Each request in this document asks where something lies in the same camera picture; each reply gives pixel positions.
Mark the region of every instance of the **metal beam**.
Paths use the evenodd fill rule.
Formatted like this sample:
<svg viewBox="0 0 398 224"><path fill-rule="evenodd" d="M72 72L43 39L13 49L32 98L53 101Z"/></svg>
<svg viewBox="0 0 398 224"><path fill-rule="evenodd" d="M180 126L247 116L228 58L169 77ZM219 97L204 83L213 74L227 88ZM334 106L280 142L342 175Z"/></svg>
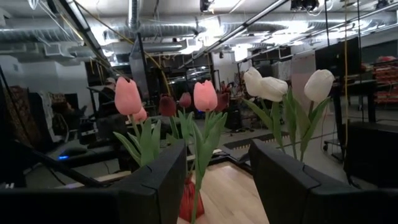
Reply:
<svg viewBox="0 0 398 224"><path fill-rule="evenodd" d="M287 45L287 44L293 44L293 43L296 42L296 41L305 40L305 39L308 39L308 38L311 38L311 37L315 37L316 35L322 34L322 33L326 32L326 31L331 31L331 30L333 30L333 29L340 28L340 27L344 26L345 24L349 24L350 22L358 21L358 20L360 20L360 19L365 19L365 18L367 18L367 17L369 17L369 16L373 16L373 15L379 13L379 12L383 12L383 11L386 11L386 10L389 10L389 9L393 9L393 8L395 8L395 7L397 7L397 6L398 6L398 2L395 2L395 3L392 3L392 4L390 4L389 6L386 6L386 7L382 8L382 9L378 9L378 10L375 10L375 11L373 11L373 12L369 12L369 13L363 14L362 16L359 16L359 17L354 17L354 18L352 18L352 19L348 19L347 21L344 21L344 22L342 22L341 24L337 24L337 25L335 25L335 26L333 26L333 27L329 27L328 29L317 30L317 31L311 32L311 33L309 33L309 34L305 34L305 35L303 35L303 36L301 36L301 37L293 38L293 39L292 39L291 41L289 41L289 42L286 42L286 43L284 43L284 44L277 44L277 45L275 45L274 47L271 47L270 49L267 49L267 50L263 50L263 51L261 51L261 52L258 52L258 53L256 53L256 54L251 55L251 56L249 56L249 57L246 57L245 59L242 59L242 60L240 60L240 61L238 61L238 62L236 62L236 63L245 62L245 61L250 60L250 59L252 59L252 58L254 58L254 57L258 56L258 55L261 55L261 54L270 52L270 51L272 51L272 50L278 49L278 48L281 47L281 46L284 46L284 45Z"/></svg>
<svg viewBox="0 0 398 224"><path fill-rule="evenodd" d="M204 50L201 50L199 53L194 55L190 60L186 61L183 65L179 66L178 69L183 68L187 66L189 63L192 63L195 59L198 59L199 57L209 53L222 43L226 42L227 40L236 37L237 35L242 34L250 25L253 23L257 22L259 19L263 18L264 16L268 15L268 13L272 12L273 10L277 9L281 5L285 4L289 0L276 0L276 2L272 3L270 6L267 6L265 9L263 9L261 12L253 16L252 18L248 19L246 22L243 22L238 28L235 30L232 30L230 33L222 36L219 40L217 40L214 44L211 46L207 47Z"/></svg>
<svg viewBox="0 0 398 224"><path fill-rule="evenodd" d="M106 66L110 67L110 63L105 57L100 44L95 39L90 26L74 0L56 0L55 3L57 3L58 8L65 13L64 16L66 16L68 21L80 32L81 38L83 38L85 44L97 55L97 58Z"/></svg>

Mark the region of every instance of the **blue light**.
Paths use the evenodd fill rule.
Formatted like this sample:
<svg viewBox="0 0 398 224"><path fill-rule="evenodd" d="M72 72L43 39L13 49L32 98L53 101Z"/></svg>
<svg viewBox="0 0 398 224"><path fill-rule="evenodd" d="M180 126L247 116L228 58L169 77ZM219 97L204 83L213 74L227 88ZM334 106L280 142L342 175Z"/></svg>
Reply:
<svg viewBox="0 0 398 224"><path fill-rule="evenodd" d="M69 156L58 156L58 159L59 159L59 160L68 159L68 158L69 158Z"/></svg>

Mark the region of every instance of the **red tulip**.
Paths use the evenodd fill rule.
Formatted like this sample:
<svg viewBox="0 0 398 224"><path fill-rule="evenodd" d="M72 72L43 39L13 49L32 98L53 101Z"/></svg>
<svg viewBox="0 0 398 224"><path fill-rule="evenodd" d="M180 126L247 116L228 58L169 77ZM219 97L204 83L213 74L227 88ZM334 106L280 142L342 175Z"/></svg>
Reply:
<svg viewBox="0 0 398 224"><path fill-rule="evenodd" d="M128 82L125 78L118 78L116 82L114 104L119 113L131 115L138 113L141 108L141 98L134 81Z"/></svg>
<svg viewBox="0 0 398 224"><path fill-rule="evenodd" d="M182 93L182 96L180 98L180 106L182 106L183 108L188 108L189 106L191 106L191 102L191 94L189 94L189 92Z"/></svg>
<svg viewBox="0 0 398 224"><path fill-rule="evenodd" d="M132 117L134 118L135 123L139 123L140 121L145 121L148 115L145 109L142 107L141 110L138 113L133 114Z"/></svg>
<svg viewBox="0 0 398 224"><path fill-rule="evenodd" d="M215 111L217 112L223 111L228 106L228 102L229 102L228 93L217 94L217 107Z"/></svg>
<svg viewBox="0 0 398 224"><path fill-rule="evenodd" d="M213 111L217 107L217 94L213 84L206 80L193 88L193 102L200 111Z"/></svg>
<svg viewBox="0 0 398 224"><path fill-rule="evenodd" d="M159 102L159 112L162 116L174 116L177 106L172 97L163 95Z"/></svg>

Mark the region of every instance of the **dark red tulip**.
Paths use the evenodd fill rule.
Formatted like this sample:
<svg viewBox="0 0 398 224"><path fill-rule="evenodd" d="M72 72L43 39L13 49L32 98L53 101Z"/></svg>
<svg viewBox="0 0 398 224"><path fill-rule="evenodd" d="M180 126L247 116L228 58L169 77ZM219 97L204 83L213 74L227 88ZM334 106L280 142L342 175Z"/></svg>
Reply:
<svg viewBox="0 0 398 224"><path fill-rule="evenodd" d="M188 108L191 106L191 103L191 94L189 94L189 92L182 93L182 96L180 98L180 106L182 106L183 108Z"/></svg>
<svg viewBox="0 0 398 224"><path fill-rule="evenodd" d="M177 106L172 97L163 95L159 102L159 112L162 116L174 116Z"/></svg>
<svg viewBox="0 0 398 224"><path fill-rule="evenodd" d="M223 111L229 103L229 93L217 94L217 107L215 111Z"/></svg>

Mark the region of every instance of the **pink tulip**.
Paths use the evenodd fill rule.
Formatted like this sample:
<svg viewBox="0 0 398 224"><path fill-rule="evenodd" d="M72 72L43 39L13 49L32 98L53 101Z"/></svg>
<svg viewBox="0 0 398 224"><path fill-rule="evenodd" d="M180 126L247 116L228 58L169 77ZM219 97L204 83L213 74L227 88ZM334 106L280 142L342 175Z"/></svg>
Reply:
<svg viewBox="0 0 398 224"><path fill-rule="evenodd" d="M134 118L135 123L139 123L140 121L145 121L148 117L147 111L142 107L141 110L138 113L133 114L132 117Z"/></svg>
<svg viewBox="0 0 398 224"><path fill-rule="evenodd" d="M125 78L118 78L116 82L116 90L114 96L114 104L119 113L123 115L131 115L140 112L141 98L137 85L133 80L128 82Z"/></svg>
<svg viewBox="0 0 398 224"><path fill-rule="evenodd" d="M213 111L217 107L217 94L209 81L196 83L193 88L193 102L200 111Z"/></svg>

